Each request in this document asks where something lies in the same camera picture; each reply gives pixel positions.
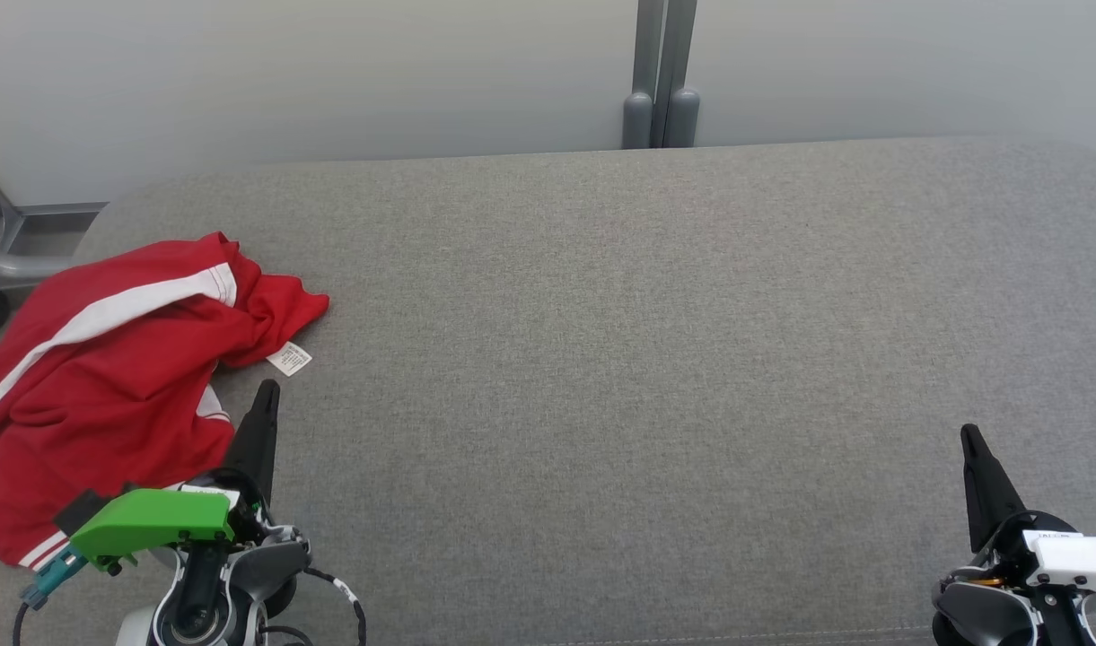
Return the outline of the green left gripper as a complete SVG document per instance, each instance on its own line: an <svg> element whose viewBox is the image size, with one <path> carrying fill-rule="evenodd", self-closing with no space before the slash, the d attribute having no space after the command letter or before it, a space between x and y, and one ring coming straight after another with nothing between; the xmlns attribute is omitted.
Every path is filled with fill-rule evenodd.
<svg viewBox="0 0 1096 646"><path fill-rule="evenodd" d="M130 488L114 498L98 498L101 506L71 533L71 547L103 568L165 546L255 541L269 520L279 394L275 379L260 382L222 467L194 483Z"/></svg>

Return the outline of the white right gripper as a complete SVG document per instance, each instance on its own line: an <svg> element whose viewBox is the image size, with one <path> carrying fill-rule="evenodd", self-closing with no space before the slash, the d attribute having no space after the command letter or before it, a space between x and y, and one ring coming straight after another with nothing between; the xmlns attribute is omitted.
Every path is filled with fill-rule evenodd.
<svg viewBox="0 0 1096 646"><path fill-rule="evenodd" d="M977 424L960 429L970 551L992 537L998 565L1019 588L1059 586L1096 594L1096 536L1057 515L1025 511L1011 476Z"/></svg>

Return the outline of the red sleeveless basketball jersey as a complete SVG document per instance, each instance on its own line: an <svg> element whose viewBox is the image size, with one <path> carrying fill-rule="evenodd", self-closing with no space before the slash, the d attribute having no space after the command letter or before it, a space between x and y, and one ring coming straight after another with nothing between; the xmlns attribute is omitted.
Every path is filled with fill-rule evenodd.
<svg viewBox="0 0 1096 646"><path fill-rule="evenodd" d="M266 360L328 309L301 279L256 270L235 307L180 301L44 355L0 405L0 560L35 567L64 546L54 515L87 488L167 487L213 467L235 434L215 369Z"/></svg>

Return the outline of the grey wheeled metal stand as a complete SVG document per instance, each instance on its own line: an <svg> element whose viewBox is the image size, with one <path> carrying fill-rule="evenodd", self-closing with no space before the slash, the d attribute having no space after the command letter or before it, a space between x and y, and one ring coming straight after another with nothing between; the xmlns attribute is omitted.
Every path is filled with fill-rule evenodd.
<svg viewBox="0 0 1096 646"><path fill-rule="evenodd" d="M44 279L70 267L70 252L59 256L19 256L13 243L22 236L28 222L57 218L82 222L95 218L105 202L65 202L64 204L15 205L0 188L0 328L9 319L11 306L7 292L31 288Z"/></svg>

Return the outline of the grey fabric sofa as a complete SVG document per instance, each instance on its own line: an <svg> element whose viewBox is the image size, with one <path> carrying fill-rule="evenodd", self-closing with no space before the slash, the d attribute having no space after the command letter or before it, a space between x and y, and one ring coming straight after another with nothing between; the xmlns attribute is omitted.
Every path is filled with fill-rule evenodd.
<svg viewBox="0 0 1096 646"><path fill-rule="evenodd" d="M370 646L934 646L959 431L1096 533L1096 152L918 138L204 173L91 262L222 231L329 295L274 515Z"/></svg>

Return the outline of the grey partition post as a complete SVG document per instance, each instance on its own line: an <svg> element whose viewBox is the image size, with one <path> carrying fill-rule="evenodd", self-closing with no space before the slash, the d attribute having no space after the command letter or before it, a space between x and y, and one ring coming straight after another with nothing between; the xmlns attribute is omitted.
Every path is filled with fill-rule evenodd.
<svg viewBox="0 0 1096 646"><path fill-rule="evenodd" d="M666 5L667 0L637 0L631 91L623 101L623 150L646 150L652 144Z"/></svg>
<svg viewBox="0 0 1096 646"><path fill-rule="evenodd" d="M690 148L703 102L687 86L697 0L660 0L660 13L650 144L653 148Z"/></svg>

